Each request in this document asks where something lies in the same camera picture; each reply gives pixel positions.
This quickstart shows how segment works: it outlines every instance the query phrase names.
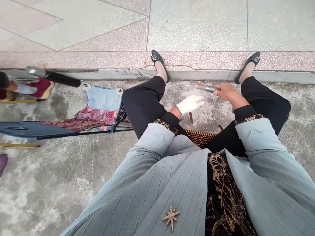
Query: blazer sleeve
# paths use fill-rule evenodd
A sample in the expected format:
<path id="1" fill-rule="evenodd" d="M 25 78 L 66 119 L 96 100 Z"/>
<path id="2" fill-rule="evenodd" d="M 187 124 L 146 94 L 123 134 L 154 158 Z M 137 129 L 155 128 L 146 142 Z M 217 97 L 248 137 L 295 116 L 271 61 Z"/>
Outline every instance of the blazer sleeve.
<path id="1" fill-rule="evenodd" d="M 174 136 L 175 134 L 164 126 L 150 123 L 136 145 L 126 154 L 114 175 L 99 191 L 91 205 L 95 205 L 100 201 L 108 201 L 116 193 L 123 191 L 144 175 L 163 158 Z"/>
<path id="2" fill-rule="evenodd" d="M 315 213 L 315 184 L 294 155 L 281 144 L 270 121 L 255 119 L 235 128 L 253 172 Z"/>

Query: purple shoe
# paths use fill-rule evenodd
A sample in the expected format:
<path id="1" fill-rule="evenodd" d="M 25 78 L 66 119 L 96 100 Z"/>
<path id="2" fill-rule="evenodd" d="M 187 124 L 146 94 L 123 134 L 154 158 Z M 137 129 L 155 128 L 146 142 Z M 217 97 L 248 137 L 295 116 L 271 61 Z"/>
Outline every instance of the purple shoe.
<path id="1" fill-rule="evenodd" d="M 8 163 L 8 155 L 7 154 L 0 154 L 0 177 L 3 174 L 4 168 Z"/>

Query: star brooch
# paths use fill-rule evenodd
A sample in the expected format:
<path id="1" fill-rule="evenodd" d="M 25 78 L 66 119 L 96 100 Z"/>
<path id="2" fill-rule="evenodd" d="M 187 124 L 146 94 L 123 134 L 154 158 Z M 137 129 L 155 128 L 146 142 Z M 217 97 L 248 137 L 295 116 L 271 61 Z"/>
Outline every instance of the star brooch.
<path id="1" fill-rule="evenodd" d="M 168 224 L 171 222 L 171 226 L 172 226 L 172 232 L 174 230 L 174 223 L 173 220 L 177 221 L 177 219 L 175 218 L 176 215 L 179 215 L 180 211 L 175 212 L 175 209 L 172 210 L 172 205 L 170 207 L 170 212 L 166 212 L 166 214 L 168 214 L 168 216 L 165 216 L 162 220 L 167 220 L 166 226 L 168 226 Z"/>

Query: red shoe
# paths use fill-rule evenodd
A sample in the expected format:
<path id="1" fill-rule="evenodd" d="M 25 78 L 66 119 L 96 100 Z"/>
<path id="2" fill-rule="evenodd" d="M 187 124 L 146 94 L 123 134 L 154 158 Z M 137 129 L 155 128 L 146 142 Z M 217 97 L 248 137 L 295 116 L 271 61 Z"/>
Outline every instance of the red shoe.
<path id="1" fill-rule="evenodd" d="M 55 86 L 55 83 L 50 80 L 45 80 L 39 78 L 39 81 L 36 83 L 26 84 L 27 86 L 37 88 L 37 92 L 33 94 L 28 94 L 30 96 L 40 98 L 40 99 L 47 99 L 50 97 L 51 91 Z"/>
<path id="2" fill-rule="evenodd" d="M 3 102 L 13 101 L 15 99 L 15 92 L 0 89 L 0 100 Z"/>

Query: white glove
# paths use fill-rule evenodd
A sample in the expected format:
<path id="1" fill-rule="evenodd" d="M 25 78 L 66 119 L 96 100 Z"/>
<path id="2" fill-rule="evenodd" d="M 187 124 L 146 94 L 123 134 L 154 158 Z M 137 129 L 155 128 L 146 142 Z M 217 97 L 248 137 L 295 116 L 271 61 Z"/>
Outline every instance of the white glove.
<path id="1" fill-rule="evenodd" d="M 186 97 L 182 102 L 176 106 L 178 110 L 183 114 L 196 110 L 204 104 L 204 98 L 202 96 L 191 95 Z"/>

